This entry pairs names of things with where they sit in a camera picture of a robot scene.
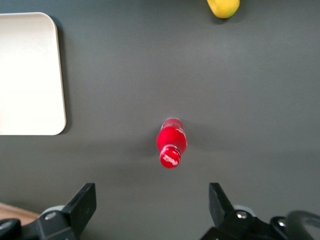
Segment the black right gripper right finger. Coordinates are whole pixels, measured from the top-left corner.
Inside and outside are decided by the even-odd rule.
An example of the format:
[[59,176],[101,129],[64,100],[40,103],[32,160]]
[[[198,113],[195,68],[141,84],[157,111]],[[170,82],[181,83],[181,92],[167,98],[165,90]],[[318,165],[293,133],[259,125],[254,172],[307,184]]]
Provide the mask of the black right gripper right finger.
[[208,187],[209,212],[214,226],[202,240],[286,240],[285,218],[276,216],[269,223],[260,220],[247,208],[236,209],[221,185],[212,182]]

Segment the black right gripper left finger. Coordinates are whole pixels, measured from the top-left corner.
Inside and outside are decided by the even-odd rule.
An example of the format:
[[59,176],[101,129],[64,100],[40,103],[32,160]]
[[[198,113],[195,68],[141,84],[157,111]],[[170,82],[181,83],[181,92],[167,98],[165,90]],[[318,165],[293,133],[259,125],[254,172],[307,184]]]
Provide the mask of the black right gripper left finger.
[[18,218],[0,221],[2,240],[79,240],[97,208],[96,185],[86,183],[61,209],[22,225]]

